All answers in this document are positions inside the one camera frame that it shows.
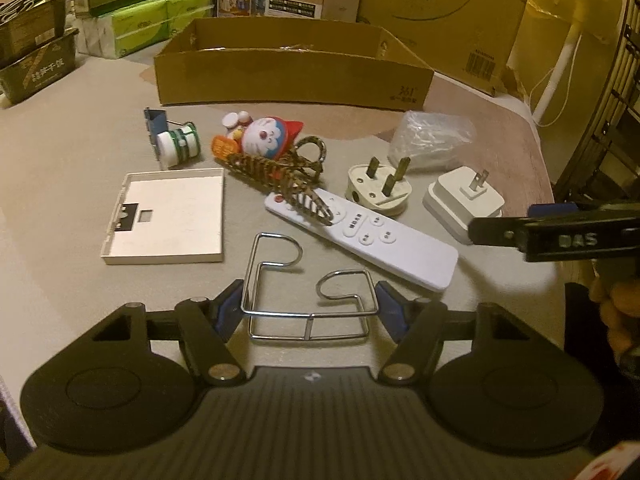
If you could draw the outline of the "person's right hand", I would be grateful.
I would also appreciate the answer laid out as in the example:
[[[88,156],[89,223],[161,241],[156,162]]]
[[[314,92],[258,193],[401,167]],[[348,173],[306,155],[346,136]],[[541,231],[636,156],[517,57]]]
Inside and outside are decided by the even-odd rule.
[[[608,333],[615,363],[639,345],[639,280],[618,281],[606,288],[597,274],[589,289],[589,298],[599,305],[600,319]]]

